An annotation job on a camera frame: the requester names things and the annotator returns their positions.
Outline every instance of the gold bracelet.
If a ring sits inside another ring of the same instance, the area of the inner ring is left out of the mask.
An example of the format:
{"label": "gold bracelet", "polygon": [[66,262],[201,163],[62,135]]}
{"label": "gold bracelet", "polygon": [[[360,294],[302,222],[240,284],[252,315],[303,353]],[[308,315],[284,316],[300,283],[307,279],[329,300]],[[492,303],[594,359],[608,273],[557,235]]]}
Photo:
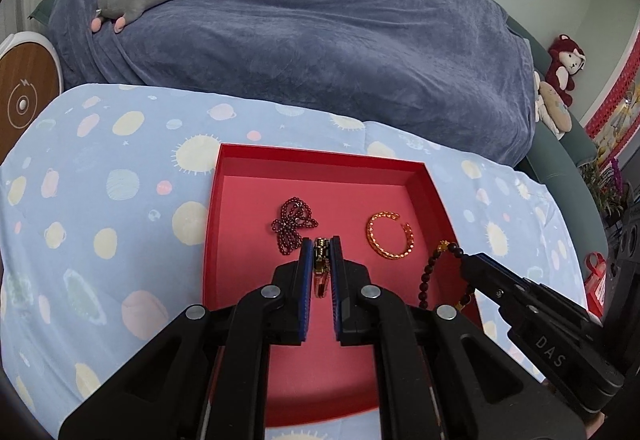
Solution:
{"label": "gold bracelet", "polygon": [[386,258],[387,260],[399,260],[400,258],[404,258],[407,256],[412,250],[414,250],[414,232],[411,230],[409,224],[402,224],[402,230],[404,230],[404,235],[406,236],[406,249],[401,254],[392,254],[391,252],[387,252],[384,248],[380,246],[380,244],[373,237],[373,222],[375,222],[378,218],[391,218],[392,220],[398,220],[400,218],[400,214],[389,213],[387,211],[382,211],[380,213],[374,214],[370,217],[367,222],[367,241],[369,245],[375,250],[380,256]]}

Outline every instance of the gold jewelry piece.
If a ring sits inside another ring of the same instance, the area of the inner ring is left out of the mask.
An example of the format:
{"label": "gold jewelry piece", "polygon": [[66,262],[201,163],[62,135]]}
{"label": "gold jewelry piece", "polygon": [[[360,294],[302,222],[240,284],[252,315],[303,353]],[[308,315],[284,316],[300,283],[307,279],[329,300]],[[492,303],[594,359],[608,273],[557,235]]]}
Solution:
{"label": "gold jewelry piece", "polygon": [[314,294],[322,298],[329,290],[331,263],[329,259],[329,240],[316,238],[314,242]]}
{"label": "gold jewelry piece", "polygon": [[375,250],[380,256],[386,258],[387,260],[399,260],[400,258],[404,258],[407,256],[412,250],[414,250],[414,232],[411,230],[411,226],[409,224],[401,224],[402,230],[404,230],[404,235],[406,236],[406,249],[401,254],[392,254],[391,252],[387,252],[384,248],[380,246],[380,244],[373,237],[373,222],[375,222],[378,218],[391,218],[392,220],[398,220],[400,218],[400,214],[389,213],[387,211],[382,211],[380,213],[374,214],[370,217],[367,222],[367,241],[369,245]]}

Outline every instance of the planet print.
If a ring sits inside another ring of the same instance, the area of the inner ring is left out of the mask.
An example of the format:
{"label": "planet print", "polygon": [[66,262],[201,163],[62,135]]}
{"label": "planet print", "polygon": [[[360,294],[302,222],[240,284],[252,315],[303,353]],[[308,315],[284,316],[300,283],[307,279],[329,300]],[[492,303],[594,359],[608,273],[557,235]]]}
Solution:
{"label": "planet print", "polygon": [[100,115],[98,115],[97,113],[87,115],[78,125],[76,135],[79,137],[87,136],[89,132],[96,127],[98,122],[100,122]]}
{"label": "planet print", "polygon": [[560,256],[562,256],[566,260],[566,247],[564,246],[564,242],[562,240],[558,240],[558,251],[560,252]]}
{"label": "planet print", "polygon": [[551,264],[554,266],[554,269],[560,270],[560,257],[555,250],[551,251]]}
{"label": "planet print", "polygon": [[236,116],[234,107],[231,104],[227,104],[226,102],[223,104],[215,105],[207,113],[209,113],[209,116],[213,120],[227,120]]}
{"label": "planet print", "polygon": [[182,127],[182,121],[179,118],[172,118],[165,126],[168,130],[177,130]]}
{"label": "planet print", "polygon": [[367,154],[369,156],[380,156],[383,158],[396,157],[396,152],[393,149],[377,140],[367,146]]}
{"label": "planet print", "polygon": [[129,136],[139,130],[144,121],[145,115],[142,112],[127,112],[116,120],[111,131],[117,136]]}
{"label": "planet print", "polygon": [[102,310],[94,289],[75,270],[68,269],[63,280],[66,286],[66,299],[73,311],[94,325],[104,325],[107,316]]}
{"label": "planet print", "polygon": [[535,212],[536,212],[536,216],[540,220],[540,223],[542,225],[545,225],[546,224],[546,214],[545,214],[545,211],[542,210],[542,207],[536,207]]}
{"label": "planet print", "polygon": [[138,194],[140,179],[128,169],[114,169],[107,176],[106,189],[111,200],[129,200]]}
{"label": "planet print", "polygon": [[60,175],[57,171],[53,171],[53,169],[47,170],[40,187],[40,194],[42,194],[43,198],[53,198],[57,194],[59,179]]}
{"label": "planet print", "polygon": [[18,176],[13,182],[11,182],[11,187],[9,188],[9,194],[6,199],[9,202],[9,205],[17,205],[22,200],[24,196],[24,190],[27,188],[27,179],[24,176]]}
{"label": "planet print", "polygon": [[524,362],[524,354],[515,345],[509,348],[509,355],[519,364],[522,364]]}
{"label": "planet print", "polygon": [[100,155],[100,151],[99,144],[83,147],[73,159],[73,164],[76,167],[76,173],[83,173],[96,167],[98,165],[97,157]]}
{"label": "planet print", "polygon": [[509,186],[507,185],[507,182],[505,182],[502,178],[496,178],[495,184],[498,186],[498,189],[500,189],[503,195],[509,195]]}
{"label": "planet print", "polygon": [[76,363],[76,388],[78,388],[78,392],[85,400],[100,388],[100,379],[98,379],[94,370],[81,362]]}
{"label": "planet print", "polygon": [[482,328],[484,329],[484,333],[492,340],[495,341],[498,338],[498,327],[495,325],[495,322],[487,321],[482,324]]}
{"label": "planet print", "polygon": [[52,118],[45,118],[44,120],[41,120],[36,124],[36,130],[50,131],[53,130],[55,125],[55,120],[53,120]]}
{"label": "planet print", "polygon": [[85,102],[82,103],[82,107],[84,109],[91,108],[100,102],[102,99],[97,96],[89,97]]}
{"label": "planet print", "polygon": [[175,166],[187,173],[209,173],[216,166],[220,142],[206,134],[188,138],[174,151]]}
{"label": "planet print", "polygon": [[285,106],[283,104],[275,105],[276,111],[285,116],[300,116],[305,113],[304,108],[299,108],[297,106]]}
{"label": "planet print", "polygon": [[496,256],[507,255],[509,251],[508,240],[498,225],[493,222],[489,222],[486,226],[486,237],[489,245],[491,246],[492,252]]}
{"label": "planet print", "polygon": [[290,142],[288,140],[286,142],[279,143],[278,147],[286,147],[287,149],[306,149],[306,147],[299,142]]}
{"label": "planet print", "polygon": [[491,203],[491,200],[489,200],[489,195],[482,188],[476,191],[476,200],[478,200],[479,202],[482,202],[485,205],[489,205]]}
{"label": "planet print", "polygon": [[536,283],[542,282],[542,278],[544,277],[544,271],[538,266],[530,266],[527,269],[527,278],[535,281]]}
{"label": "planet print", "polygon": [[38,308],[40,309],[40,316],[45,324],[51,324],[51,306],[49,304],[49,299],[46,296],[39,295],[38,296]]}
{"label": "planet print", "polygon": [[156,186],[156,193],[161,196],[166,196],[171,193],[173,188],[174,187],[171,185],[171,182],[168,180],[162,180],[161,182],[158,182],[158,185]]}
{"label": "planet print", "polygon": [[0,319],[4,321],[6,315],[6,287],[4,284],[0,286]]}
{"label": "planet print", "polygon": [[424,149],[423,140],[415,135],[405,135],[401,133],[398,135],[398,137],[400,137],[400,139],[404,141],[407,147],[410,147],[411,149]]}
{"label": "planet print", "polygon": [[151,292],[138,290],[122,302],[122,322],[134,336],[148,341],[166,326],[169,314]]}
{"label": "planet print", "polygon": [[24,405],[28,407],[32,413],[34,413],[36,407],[33,405],[33,399],[31,398],[29,391],[27,391],[27,387],[24,385],[24,382],[20,378],[20,375],[18,375],[15,379],[15,391],[17,391],[18,396],[20,396],[20,398],[24,402]]}
{"label": "planet print", "polygon": [[171,226],[185,245],[200,245],[205,239],[207,208],[199,202],[185,202],[176,209]]}
{"label": "planet print", "polygon": [[246,134],[246,137],[252,142],[258,142],[262,138],[262,135],[259,131],[251,130]]}
{"label": "planet print", "polygon": [[58,248],[66,240],[66,231],[60,222],[53,222],[44,231],[44,241],[49,248]]}
{"label": "planet print", "polygon": [[33,291],[28,277],[22,274],[8,274],[5,282],[6,294],[12,306],[25,309],[33,305]]}
{"label": "planet print", "polygon": [[531,193],[529,193],[529,188],[527,188],[527,186],[525,184],[523,184],[519,179],[516,179],[516,189],[518,190],[518,192],[520,193],[520,196],[525,199],[525,200],[529,200],[531,198]]}
{"label": "planet print", "polygon": [[462,171],[464,171],[465,175],[472,180],[477,180],[482,176],[482,172],[480,171],[478,164],[472,160],[463,160],[460,166],[462,167]]}
{"label": "planet print", "polygon": [[118,235],[114,229],[102,229],[94,236],[94,252],[98,258],[110,260],[116,255],[117,248]]}
{"label": "planet print", "polygon": [[333,114],[329,115],[329,118],[333,121],[334,125],[341,130],[364,130],[364,124],[357,118]]}

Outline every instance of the bed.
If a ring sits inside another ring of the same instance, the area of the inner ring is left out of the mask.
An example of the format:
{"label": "bed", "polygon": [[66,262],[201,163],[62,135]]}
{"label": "bed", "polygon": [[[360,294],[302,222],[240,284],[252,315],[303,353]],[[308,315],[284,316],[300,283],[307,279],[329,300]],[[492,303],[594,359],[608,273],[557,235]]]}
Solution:
{"label": "bed", "polygon": [[115,34],[56,0],[65,88],[144,84],[372,120],[516,165],[534,134],[527,42],[492,0],[173,0]]}
{"label": "bed", "polygon": [[[378,122],[297,106],[78,86],[40,113],[0,166],[2,363],[54,438],[101,382],[200,301],[212,176],[189,148],[199,148],[210,169],[222,142],[424,162],[465,251],[487,252],[586,304],[558,207],[512,168]],[[478,301],[486,333],[540,379],[494,304]],[[334,440],[380,434],[375,410],[293,430]],[[268,430],[267,438],[291,431]]]}

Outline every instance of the blue blanket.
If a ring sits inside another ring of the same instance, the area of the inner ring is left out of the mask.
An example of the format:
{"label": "blue blanket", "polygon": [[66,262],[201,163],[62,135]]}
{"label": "blue blanket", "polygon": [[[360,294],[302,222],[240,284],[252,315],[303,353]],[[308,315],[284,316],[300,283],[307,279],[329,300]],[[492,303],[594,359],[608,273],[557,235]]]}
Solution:
{"label": "blue blanket", "polygon": [[168,86],[388,124],[514,165],[534,133],[533,62],[492,0],[173,0],[114,34],[56,0],[67,88]]}

